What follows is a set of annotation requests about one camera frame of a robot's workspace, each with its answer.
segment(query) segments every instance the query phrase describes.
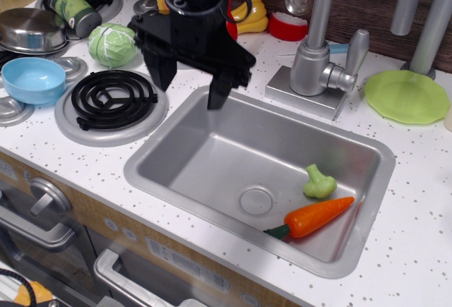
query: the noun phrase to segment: oven knob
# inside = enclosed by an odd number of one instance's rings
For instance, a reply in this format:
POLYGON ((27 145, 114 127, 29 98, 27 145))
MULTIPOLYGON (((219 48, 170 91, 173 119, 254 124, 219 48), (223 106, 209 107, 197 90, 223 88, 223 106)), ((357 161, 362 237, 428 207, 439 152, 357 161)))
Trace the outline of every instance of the oven knob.
POLYGON ((41 178, 34 178, 30 183, 31 193, 37 202, 31 207, 30 214, 37 217, 46 208, 60 215, 72 209, 68 198, 57 187, 41 178))

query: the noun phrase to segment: faucet handle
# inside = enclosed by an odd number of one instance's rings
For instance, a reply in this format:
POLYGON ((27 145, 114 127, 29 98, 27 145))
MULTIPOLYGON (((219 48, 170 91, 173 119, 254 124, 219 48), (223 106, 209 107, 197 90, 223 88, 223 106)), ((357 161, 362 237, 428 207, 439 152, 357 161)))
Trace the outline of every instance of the faucet handle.
POLYGON ((357 30, 350 40, 350 46, 347 53, 347 63, 345 72, 349 76, 358 74, 364 59, 369 51, 369 31, 357 30))
POLYGON ((358 70, 368 51, 369 32, 357 30, 350 40, 345 69, 330 62, 320 75, 320 84, 328 88, 339 88, 344 92, 353 90, 358 80, 358 70))

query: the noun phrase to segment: blue bowl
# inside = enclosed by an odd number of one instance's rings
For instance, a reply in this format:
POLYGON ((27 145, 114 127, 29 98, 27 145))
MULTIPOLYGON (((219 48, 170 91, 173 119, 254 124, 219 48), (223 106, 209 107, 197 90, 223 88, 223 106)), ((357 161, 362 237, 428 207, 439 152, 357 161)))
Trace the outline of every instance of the blue bowl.
POLYGON ((43 58, 12 60, 3 66, 1 74, 9 96, 26 104, 56 102, 64 91, 64 69, 43 58))

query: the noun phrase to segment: toy carrot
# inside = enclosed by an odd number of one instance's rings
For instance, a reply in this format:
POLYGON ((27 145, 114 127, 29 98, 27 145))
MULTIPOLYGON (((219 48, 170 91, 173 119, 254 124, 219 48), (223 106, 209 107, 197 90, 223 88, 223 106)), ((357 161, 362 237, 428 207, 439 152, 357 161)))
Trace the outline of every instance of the toy carrot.
POLYGON ((264 231, 275 238, 282 239, 288 234, 292 238, 302 238, 330 222, 346 210, 355 198, 352 196, 314 203, 287 214, 284 225, 264 231))

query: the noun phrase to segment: sink drain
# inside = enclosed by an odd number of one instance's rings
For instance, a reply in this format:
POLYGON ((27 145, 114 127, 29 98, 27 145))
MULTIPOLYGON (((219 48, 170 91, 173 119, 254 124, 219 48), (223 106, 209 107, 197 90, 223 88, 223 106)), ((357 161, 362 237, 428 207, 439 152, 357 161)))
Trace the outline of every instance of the sink drain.
POLYGON ((240 205, 249 214, 262 215, 272 208, 273 201, 262 188, 250 188, 240 197, 240 205))

